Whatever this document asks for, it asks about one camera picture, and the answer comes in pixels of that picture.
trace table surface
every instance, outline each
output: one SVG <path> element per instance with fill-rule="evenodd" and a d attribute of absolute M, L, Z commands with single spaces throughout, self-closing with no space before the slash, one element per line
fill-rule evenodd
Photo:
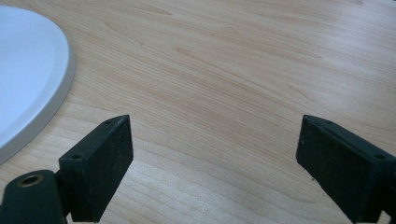
<path fill-rule="evenodd" d="M 0 196 L 122 114 L 134 161 L 101 223 L 349 223 L 295 160 L 304 114 L 396 155 L 394 1 L 1 4 L 55 21 L 77 72 L 47 127 L 0 166 Z"/>

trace white plate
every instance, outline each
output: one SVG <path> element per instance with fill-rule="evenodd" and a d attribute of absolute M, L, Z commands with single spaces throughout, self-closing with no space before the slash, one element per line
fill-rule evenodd
<path fill-rule="evenodd" d="M 54 22 L 0 7 L 0 164 L 52 119 L 74 73 L 74 53 Z"/>

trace screw hole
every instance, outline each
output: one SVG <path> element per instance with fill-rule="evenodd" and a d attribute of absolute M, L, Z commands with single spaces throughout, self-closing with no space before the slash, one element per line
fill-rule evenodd
<path fill-rule="evenodd" d="M 384 160 L 385 157 L 383 155 L 375 155 L 375 157 L 379 160 Z"/>
<path fill-rule="evenodd" d="M 82 154 L 81 154 L 81 153 L 74 154 L 74 155 L 72 156 L 72 159 L 73 159 L 73 160 L 78 160 L 78 159 L 81 159 L 81 158 L 82 158 Z"/>
<path fill-rule="evenodd" d="M 43 178 L 43 175 L 29 175 L 20 182 L 18 182 L 18 186 L 21 188 L 27 188 L 36 185 L 41 180 L 43 180 Z"/>

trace light wood surface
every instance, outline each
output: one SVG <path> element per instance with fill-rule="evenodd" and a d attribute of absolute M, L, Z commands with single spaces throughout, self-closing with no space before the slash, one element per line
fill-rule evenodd
<path fill-rule="evenodd" d="M 396 155 L 394 1 L 0 3 L 55 21 L 77 59 L 54 119 L 0 166 L 0 196 L 122 114 L 134 161 L 101 223 L 349 223 L 295 160 L 303 114 Z"/>

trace wooden table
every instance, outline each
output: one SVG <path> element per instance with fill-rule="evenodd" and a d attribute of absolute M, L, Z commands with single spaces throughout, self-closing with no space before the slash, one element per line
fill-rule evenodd
<path fill-rule="evenodd" d="M 349 223 L 295 160 L 303 114 L 396 155 L 394 1 L 1 4 L 55 21 L 77 72 L 52 121 L 0 166 L 0 196 L 122 114 L 134 161 L 101 223 Z"/>

